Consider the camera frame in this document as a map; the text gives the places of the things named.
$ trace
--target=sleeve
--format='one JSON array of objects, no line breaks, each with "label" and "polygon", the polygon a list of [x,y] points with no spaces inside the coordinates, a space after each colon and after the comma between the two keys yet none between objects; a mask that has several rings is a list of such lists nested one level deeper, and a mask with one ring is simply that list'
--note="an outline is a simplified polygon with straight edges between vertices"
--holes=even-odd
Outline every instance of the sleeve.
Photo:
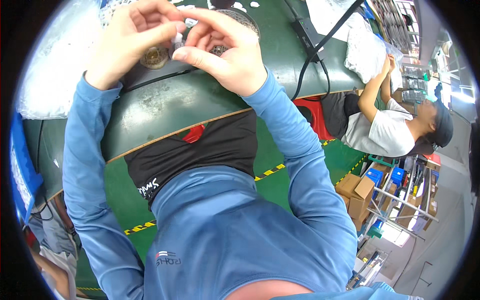
[{"label": "sleeve", "polygon": [[384,149],[384,156],[400,157],[406,155],[413,148],[413,145],[408,148],[410,145],[407,135],[411,137],[410,130],[405,123],[393,120],[385,112],[387,110],[377,111],[368,138]]},{"label": "sleeve", "polygon": [[336,264],[345,272],[347,281],[357,248],[355,227],[330,181],[317,134],[290,101],[284,87],[267,72],[260,90],[244,100],[265,121],[285,157],[290,176],[288,202],[293,214],[332,245],[329,249],[335,254],[331,257],[339,258]]},{"label": "sleeve", "polygon": [[109,299],[143,299],[144,266],[107,205],[100,141],[121,84],[99,91],[81,78],[63,150],[63,190],[90,266]]}]

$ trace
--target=black pants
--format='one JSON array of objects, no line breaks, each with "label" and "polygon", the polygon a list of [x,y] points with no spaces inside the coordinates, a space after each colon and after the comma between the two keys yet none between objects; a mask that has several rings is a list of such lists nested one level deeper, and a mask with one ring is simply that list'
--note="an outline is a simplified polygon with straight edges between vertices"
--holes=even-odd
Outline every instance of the black pants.
[{"label": "black pants", "polygon": [[359,96],[355,91],[333,93],[321,99],[325,127],[328,132],[341,140],[348,127],[348,118],[360,112]]},{"label": "black pants", "polygon": [[256,129],[253,110],[212,121],[192,144],[173,135],[125,155],[128,174],[148,209],[167,182],[193,168],[229,166],[255,177]]}]

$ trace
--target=green floor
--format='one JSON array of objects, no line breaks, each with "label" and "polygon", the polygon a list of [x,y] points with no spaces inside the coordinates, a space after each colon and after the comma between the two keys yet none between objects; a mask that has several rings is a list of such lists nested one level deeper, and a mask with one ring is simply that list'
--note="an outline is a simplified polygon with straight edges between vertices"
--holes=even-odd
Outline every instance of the green floor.
[{"label": "green floor", "polygon": [[[258,152],[253,165],[256,175],[283,163],[282,154],[277,149],[265,123],[260,118],[257,121],[257,138]],[[325,161],[330,170],[330,179],[333,184],[344,177],[365,155],[343,145],[339,140],[324,146],[324,150]],[[353,172],[358,173],[359,171],[360,166],[355,168]],[[286,169],[283,168],[257,181],[256,184],[258,192],[265,199],[290,211],[287,200],[289,178]],[[105,189],[108,204],[123,229],[131,229],[154,219],[153,214],[147,209],[147,202],[140,196],[128,176],[127,166],[122,158],[107,165],[105,169]],[[156,226],[152,226],[128,236],[143,261],[155,234]],[[76,284],[87,295],[98,296],[102,294],[101,291],[83,289],[99,287],[83,250],[78,260]]]}]

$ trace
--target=fingernail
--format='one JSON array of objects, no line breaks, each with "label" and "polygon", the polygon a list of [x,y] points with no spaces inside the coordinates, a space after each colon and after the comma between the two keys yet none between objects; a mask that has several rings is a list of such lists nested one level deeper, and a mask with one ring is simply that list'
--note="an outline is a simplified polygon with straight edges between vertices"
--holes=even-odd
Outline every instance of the fingernail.
[{"label": "fingernail", "polygon": [[183,61],[186,56],[187,56],[187,52],[182,48],[179,48],[175,50],[175,52],[172,54],[172,59]]}]

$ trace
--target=logo on shirt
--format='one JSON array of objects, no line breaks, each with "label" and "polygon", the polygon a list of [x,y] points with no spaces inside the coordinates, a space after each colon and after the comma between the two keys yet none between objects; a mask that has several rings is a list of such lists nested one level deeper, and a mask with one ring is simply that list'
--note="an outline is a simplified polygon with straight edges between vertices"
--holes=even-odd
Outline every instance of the logo on shirt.
[{"label": "logo on shirt", "polygon": [[156,266],[159,265],[170,265],[170,264],[181,264],[181,259],[176,258],[174,252],[168,251],[159,251],[155,254]]}]

